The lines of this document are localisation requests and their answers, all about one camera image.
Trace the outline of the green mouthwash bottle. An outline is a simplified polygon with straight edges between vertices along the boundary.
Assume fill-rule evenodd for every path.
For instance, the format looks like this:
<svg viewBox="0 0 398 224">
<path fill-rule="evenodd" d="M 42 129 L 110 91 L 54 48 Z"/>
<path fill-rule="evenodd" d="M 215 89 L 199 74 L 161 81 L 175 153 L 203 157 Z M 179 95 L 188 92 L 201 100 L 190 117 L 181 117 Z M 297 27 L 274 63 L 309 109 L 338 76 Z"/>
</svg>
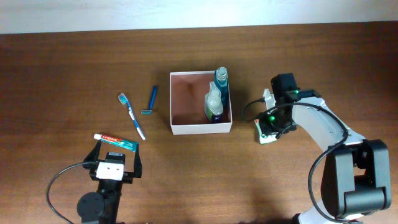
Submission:
<svg viewBox="0 0 398 224">
<path fill-rule="evenodd" d="M 228 102 L 228 71 L 225 67 L 215 70 L 215 84 L 221 92 L 221 102 L 226 106 Z"/>
</svg>

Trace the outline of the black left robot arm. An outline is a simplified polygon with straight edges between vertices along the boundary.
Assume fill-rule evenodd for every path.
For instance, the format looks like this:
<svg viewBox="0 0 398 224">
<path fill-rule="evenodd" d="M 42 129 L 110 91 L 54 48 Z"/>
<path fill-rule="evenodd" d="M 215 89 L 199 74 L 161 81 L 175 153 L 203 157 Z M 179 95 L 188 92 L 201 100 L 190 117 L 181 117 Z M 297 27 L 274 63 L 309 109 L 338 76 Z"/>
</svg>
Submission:
<svg viewBox="0 0 398 224">
<path fill-rule="evenodd" d="M 97 181 L 98 188 L 82 196 L 76 206 L 82 223 L 117 224 L 119 203 L 124 184 L 132 184 L 134 178 L 141 176 L 141 162 L 135 155 L 133 171 L 125 171 L 126 155 L 109 152 L 105 159 L 99 158 L 101 141 L 83 160 L 83 167 L 89 170 L 89 176 Z"/>
</svg>

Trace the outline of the green white soap packet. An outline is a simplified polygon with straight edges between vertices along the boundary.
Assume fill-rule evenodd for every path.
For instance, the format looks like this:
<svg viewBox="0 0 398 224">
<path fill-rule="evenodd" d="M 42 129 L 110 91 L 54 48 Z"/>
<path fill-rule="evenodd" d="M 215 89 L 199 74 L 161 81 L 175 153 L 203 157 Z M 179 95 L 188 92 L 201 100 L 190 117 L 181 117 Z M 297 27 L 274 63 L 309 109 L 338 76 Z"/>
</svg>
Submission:
<svg viewBox="0 0 398 224">
<path fill-rule="evenodd" d="M 259 143 L 269 144 L 277 140 L 277 133 L 264 134 L 259 124 L 259 120 L 255 119 L 254 124 L 256 125 L 257 131 L 259 133 Z"/>
</svg>

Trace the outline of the clear soap pump bottle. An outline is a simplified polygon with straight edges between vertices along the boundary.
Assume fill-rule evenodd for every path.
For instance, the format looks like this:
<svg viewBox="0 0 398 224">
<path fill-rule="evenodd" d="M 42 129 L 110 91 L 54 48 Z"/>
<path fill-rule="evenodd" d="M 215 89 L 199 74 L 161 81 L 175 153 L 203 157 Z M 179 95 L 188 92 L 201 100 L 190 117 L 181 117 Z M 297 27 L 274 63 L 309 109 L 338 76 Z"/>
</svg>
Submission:
<svg viewBox="0 0 398 224">
<path fill-rule="evenodd" d="M 223 116 L 223 104 L 221 100 L 221 92 L 215 85 L 210 82 L 210 90 L 205 95 L 205 114 L 211 123 L 220 123 Z"/>
</svg>

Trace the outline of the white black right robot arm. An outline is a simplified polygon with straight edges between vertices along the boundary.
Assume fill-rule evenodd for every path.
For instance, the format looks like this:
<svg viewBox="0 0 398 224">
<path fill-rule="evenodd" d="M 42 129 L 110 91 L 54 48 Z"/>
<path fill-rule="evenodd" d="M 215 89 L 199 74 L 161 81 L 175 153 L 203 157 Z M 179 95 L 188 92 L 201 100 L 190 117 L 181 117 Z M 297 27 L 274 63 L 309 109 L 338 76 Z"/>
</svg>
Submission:
<svg viewBox="0 0 398 224">
<path fill-rule="evenodd" d="M 205 209 L 217 222 L 245 215 L 278 222 L 283 199 L 307 196 L 291 223 L 356 223 L 391 206 L 389 152 L 340 120 L 314 90 L 265 90 L 255 116 L 259 143 L 243 118 L 229 134 L 171 135 L 153 126 L 139 147 L 142 185 L 168 223 L 185 221 L 182 206 Z"/>
</svg>

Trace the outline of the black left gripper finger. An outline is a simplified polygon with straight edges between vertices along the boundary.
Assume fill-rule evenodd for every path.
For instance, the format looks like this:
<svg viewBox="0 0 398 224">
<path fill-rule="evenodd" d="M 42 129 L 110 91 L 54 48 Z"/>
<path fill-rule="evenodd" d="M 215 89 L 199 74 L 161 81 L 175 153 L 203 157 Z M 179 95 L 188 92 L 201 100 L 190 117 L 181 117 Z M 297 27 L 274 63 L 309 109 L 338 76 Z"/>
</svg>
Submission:
<svg viewBox="0 0 398 224">
<path fill-rule="evenodd" d="M 142 162 L 139 155 L 139 145 L 136 146 L 136 151 L 134 153 L 134 178 L 142 177 Z"/>
<path fill-rule="evenodd" d="M 101 141 L 98 140 L 93 150 L 83 160 L 83 162 L 85 163 L 83 167 L 85 169 L 90 169 L 93 166 L 92 163 L 98 161 L 100 149 L 101 149 Z"/>
</svg>

